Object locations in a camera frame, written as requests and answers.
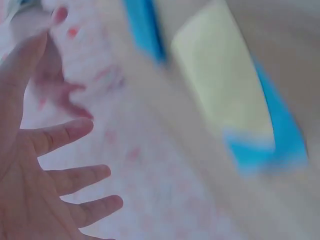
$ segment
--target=white fabric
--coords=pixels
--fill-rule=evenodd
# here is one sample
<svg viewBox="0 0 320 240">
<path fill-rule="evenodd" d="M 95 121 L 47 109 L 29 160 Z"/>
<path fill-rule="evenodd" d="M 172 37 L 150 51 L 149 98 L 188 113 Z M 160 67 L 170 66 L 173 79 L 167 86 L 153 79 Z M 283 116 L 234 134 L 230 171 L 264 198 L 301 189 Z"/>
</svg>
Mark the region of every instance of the white fabric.
<svg viewBox="0 0 320 240">
<path fill-rule="evenodd" d="M 123 81 L 89 0 L 68 0 L 66 22 L 54 31 L 70 81 L 88 89 L 73 100 L 94 115 L 93 132 L 40 158 L 44 169 L 107 164 L 112 176 L 63 199 L 72 203 L 117 194 L 124 207 L 92 226 L 88 235 L 117 240 L 240 240 L 230 218 L 186 164 L 175 142 Z M 0 26 L 0 54 L 11 49 Z M 26 91 L 22 127 L 70 118 Z"/>
</svg>

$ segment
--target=pink spot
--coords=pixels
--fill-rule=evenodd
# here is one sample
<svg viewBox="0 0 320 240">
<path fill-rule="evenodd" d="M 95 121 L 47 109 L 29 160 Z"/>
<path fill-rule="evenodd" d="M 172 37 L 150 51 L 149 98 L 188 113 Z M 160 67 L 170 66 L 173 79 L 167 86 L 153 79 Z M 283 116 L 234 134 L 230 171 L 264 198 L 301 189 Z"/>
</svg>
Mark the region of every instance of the pink spot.
<svg viewBox="0 0 320 240">
<path fill-rule="evenodd" d="M 106 68 L 102 69 L 101 71 L 99 71 L 95 77 L 93 78 L 94 82 L 99 81 L 101 78 L 103 78 L 104 76 L 106 76 L 112 69 L 113 66 L 107 66 Z"/>
<path fill-rule="evenodd" d="M 38 106 L 38 111 L 41 111 L 42 109 L 44 109 L 45 105 L 46 105 L 47 100 L 46 99 L 41 99 L 39 101 L 39 106 Z"/>
<path fill-rule="evenodd" d="M 139 158 L 140 155 L 141 155 L 140 147 L 135 147 L 127 153 L 126 158 L 129 160 L 137 160 L 137 158 Z"/>
<path fill-rule="evenodd" d="M 115 130 L 107 130 L 104 134 L 108 144 L 113 145 L 117 141 L 117 132 Z"/>
<path fill-rule="evenodd" d="M 79 30 L 80 28 L 78 26 L 72 26 L 68 29 L 67 35 L 69 36 L 69 38 L 74 39 L 77 36 Z"/>
<path fill-rule="evenodd" d="M 3 56 L 1 57 L 2 60 L 5 60 L 8 57 L 8 53 L 3 54 Z"/>
</svg>

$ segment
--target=beige surface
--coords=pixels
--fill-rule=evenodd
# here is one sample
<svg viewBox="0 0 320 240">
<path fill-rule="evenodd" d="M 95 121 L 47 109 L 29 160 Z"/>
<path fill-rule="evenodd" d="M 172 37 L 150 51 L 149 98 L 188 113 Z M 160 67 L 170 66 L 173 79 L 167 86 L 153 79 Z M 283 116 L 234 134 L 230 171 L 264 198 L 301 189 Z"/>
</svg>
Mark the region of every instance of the beige surface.
<svg viewBox="0 0 320 240">
<path fill-rule="evenodd" d="M 157 0 L 166 42 L 207 0 Z M 115 54 L 133 88 L 189 155 L 214 198 L 251 240 L 320 237 L 320 2 L 229 0 L 250 50 L 270 74 L 303 129 L 310 167 L 243 179 L 224 146 L 206 130 L 179 72 L 134 50 L 120 0 L 99 0 Z"/>
</svg>

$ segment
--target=blue strip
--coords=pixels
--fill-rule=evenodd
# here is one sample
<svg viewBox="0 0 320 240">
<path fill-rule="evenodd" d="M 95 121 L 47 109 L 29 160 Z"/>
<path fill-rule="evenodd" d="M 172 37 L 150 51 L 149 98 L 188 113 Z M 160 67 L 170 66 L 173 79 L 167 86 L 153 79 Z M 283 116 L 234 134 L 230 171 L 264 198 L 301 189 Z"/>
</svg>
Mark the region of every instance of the blue strip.
<svg viewBox="0 0 320 240">
<path fill-rule="evenodd" d="M 153 1 L 123 0 L 123 2 L 136 45 L 157 62 L 164 62 L 166 54 Z"/>
<path fill-rule="evenodd" d="M 257 171 L 274 172 L 307 164 L 308 156 L 304 139 L 293 116 L 269 81 L 262 66 L 257 62 L 254 65 L 268 105 L 275 149 L 272 147 L 259 149 L 252 144 L 226 136 L 226 144 L 234 155 L 239 171 L 245 174 Z"/>
</svg>

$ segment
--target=red polka dot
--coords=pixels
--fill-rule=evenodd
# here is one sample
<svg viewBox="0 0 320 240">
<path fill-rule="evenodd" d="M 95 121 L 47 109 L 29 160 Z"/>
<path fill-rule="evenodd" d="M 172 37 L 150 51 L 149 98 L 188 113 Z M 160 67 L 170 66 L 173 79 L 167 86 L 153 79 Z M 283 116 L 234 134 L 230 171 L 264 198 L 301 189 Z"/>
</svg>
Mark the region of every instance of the red polka dot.
<svg viewBox="0 0 320 240">
<path fill-rule="evenodd" d="M 72 26 L 68 29 L 67 31 L 67 35 L 69 36 L 69 38 L 74 39 L 78 32 L 79 32 L 80 28 L 77 26 Z"/>
<path fill-rule="evenodd" d="M 117 132 L 115 130 L 107 130 L 104 134 L 108 144 L 113 145 L 117 141 Z"/>
<path fill-rule="evenodd" d="M 128 160 L 136 160 L 140 156 L 140 154 L 141 154 L 140 147 L 135 147 L 127 153 L 126 157 Z"/>
</svg>

